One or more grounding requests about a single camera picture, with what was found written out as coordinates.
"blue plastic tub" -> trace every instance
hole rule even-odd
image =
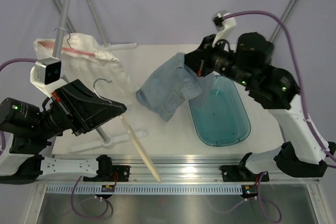
[[[229,146],[245,140],[251,124],[234,83],[214,77],[213,89],[206,104],[191,107],[198,137],[210,146]]]

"light blue denim shirt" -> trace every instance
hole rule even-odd
[[[205,103],[213,84],[213,75],[198,78],[184,65],[184,54],[179,52],[158,67],[136,93],[137,100],[148,109],[169,121],[176,109],[186,100],[195,106]]]

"white tabletop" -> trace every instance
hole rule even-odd
[[[141,86],[147,77],[162,63],[177,52],[190,52],[197,45],[153,45],[137,46],[131,50],[114,51],[126,71],[136,84]],[[241,158],[248,152],[264,152],[279,147],[283,143],[277,121],[261,105],[253,101],[244,91],[244,87],[236,85],[251,123],[251,133],[241,143],[227,147],[211,147],[204,144],[197,136],[188,102],[183,103],[170,119],[164,122],[158,115],[140,105],[136,99],[128,106],[124,114],[134,130],[146,129],[149,135],[141,139],[146,151],[152,158]],[[119,118],[115,118],[102,126],[107,135],[116,136],[125,133]],[[53,154],[58,157],[81,158],[88,154],[108,154],[114,158],[140,157],[131,142],[117,144],[111,149],[99,148],[73,154],[73,145],[99,140],[96,131],[75,137],[71,130],[57,137]]]

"white cloth bag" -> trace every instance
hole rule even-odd
[[[137,87],[125,72],[122,63],[111,52],[105,51],[90,35],[73,33],[63,39],[62,75],[70,81],[79,79],[87,88],[93,91],[93,82],[98,78],[112,80],[112,83],[98,81],[96,91],[99,95],[121,102],[131,104],[131,97],[137,91]],[[52,57],[54,39],[36,39],[34,48],[38,59]]]

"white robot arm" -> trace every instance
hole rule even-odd
[[[186,54],[185,64],[199,77],[216,71],[245,86],[249,96],[278,121],[287,142],[264,153],[248,153],[238,166],[221,166],[224,181],[255,181],[261,172],[275,170],[292,177],[322,177],[326,152],[333,155],[336,144],[324,140],[309,119],[323,148],[316,141],[302,112],[295,79],[270,64],[272,43],[258,33],[247,33],[239,37],[235,52],[225,50],[226,38],[236,26],[233,17],[224,18],[228,15],[221,11],[213,16],[218,33],[206,36],[195,51]]]
[[[50,138],[71,129],[76,136],[97,129],[124,113],[122,103],[97,97],[79,80],[67,83],[60,78],[60,60],[37,61],[30,81],[50,98],[48,110],[12,98],[0,104],[0,130],[11,133],[0,155],[0,184],[29,184],[36,180],[77,179],[87,182],[128,181],[130,166],[112,165],[106,155],[93,159],[55,159],[39,153]]]

